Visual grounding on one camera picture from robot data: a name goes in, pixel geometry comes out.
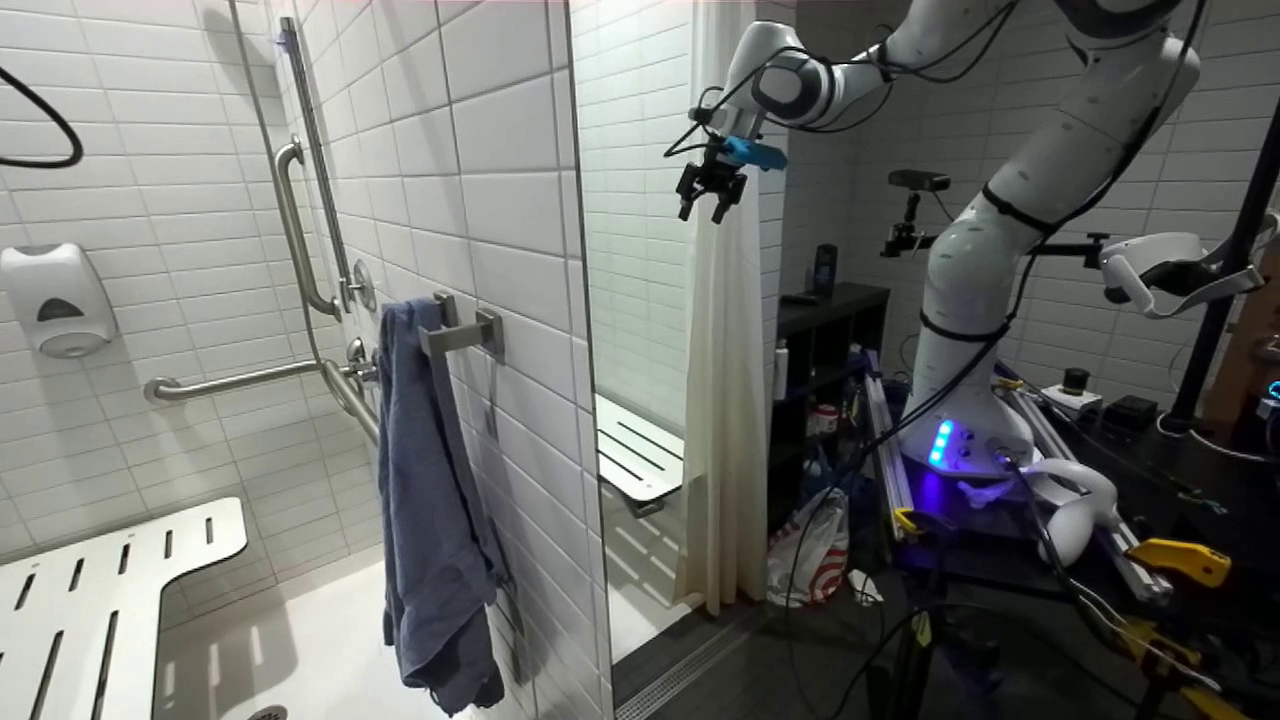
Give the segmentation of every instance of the cloth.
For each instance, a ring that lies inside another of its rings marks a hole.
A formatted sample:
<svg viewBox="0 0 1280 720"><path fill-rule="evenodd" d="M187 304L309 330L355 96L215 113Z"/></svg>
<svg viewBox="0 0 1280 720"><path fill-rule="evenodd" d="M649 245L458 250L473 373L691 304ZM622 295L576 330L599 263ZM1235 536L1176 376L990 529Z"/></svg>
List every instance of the cloth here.
<svg viewBox="0 0 1280 720"><path fill-rule="evenodd" d="M381 322L383 639L397 645L401 678L453 716L503 701L483 605L509 566L479 509L449 358L422 353L431 329L437 298L389 304Z"/></svg>

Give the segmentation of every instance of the towel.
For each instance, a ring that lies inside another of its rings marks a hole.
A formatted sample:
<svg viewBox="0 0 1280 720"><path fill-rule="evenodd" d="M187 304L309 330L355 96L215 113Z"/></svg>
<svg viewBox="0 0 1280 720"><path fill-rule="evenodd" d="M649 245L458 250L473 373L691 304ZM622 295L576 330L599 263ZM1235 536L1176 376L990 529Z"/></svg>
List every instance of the towel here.
<svg viewBox="0 0 1280 720"><path fill-rule="evenodd" d="M440 329L437 298L389 304L381 322L381 494L389 550L383 639L401 678L429 688L453 716L503 701L483 605L509 582L498 533L479 510L449 358L422 353Z"/></svg>

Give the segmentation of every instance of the shower bench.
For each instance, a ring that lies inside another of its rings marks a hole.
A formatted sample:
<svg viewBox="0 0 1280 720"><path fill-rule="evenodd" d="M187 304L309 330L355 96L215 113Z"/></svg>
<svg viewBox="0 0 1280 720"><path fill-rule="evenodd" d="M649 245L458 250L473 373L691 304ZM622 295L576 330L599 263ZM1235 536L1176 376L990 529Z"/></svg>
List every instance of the shower bench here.
<svg viewBox="0 0 1280 720"><path fill-rule="evenodd" d="M159 593L245 550L238 494L0 566L0 716L151 716Z"/></svg>

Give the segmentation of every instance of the white curtain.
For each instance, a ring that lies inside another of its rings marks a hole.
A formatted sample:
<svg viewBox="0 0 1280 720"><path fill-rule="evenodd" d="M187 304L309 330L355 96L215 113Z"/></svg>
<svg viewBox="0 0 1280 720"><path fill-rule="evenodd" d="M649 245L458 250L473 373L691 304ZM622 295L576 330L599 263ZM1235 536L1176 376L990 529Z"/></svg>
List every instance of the white curtain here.
<svg viewBox="0 0 1280 720"><path fill-rule="evenodd" d="M698 88L723 82L752 0L698 5ZM711 222L715 197L689 221L691 322L689 322L689 420L683 468L691 487L691 593L708 613L736 593L765 595L768 510L768 344L760 295L760 180Z"/></svg>

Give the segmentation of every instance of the wall-mounted dispenser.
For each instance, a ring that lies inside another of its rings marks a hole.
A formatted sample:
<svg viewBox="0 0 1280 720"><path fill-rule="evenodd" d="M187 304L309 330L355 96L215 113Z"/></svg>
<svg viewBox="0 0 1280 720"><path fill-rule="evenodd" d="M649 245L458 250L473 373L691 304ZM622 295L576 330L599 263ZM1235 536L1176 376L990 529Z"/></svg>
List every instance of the wall-mounted dispenser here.
<svg viewBox="0 0 1280 720"><path fill-rule="evenodd" d="M0 285L44 357L88 357L115 340L115 316L106 279L81 245L5 247Z"/></svg>

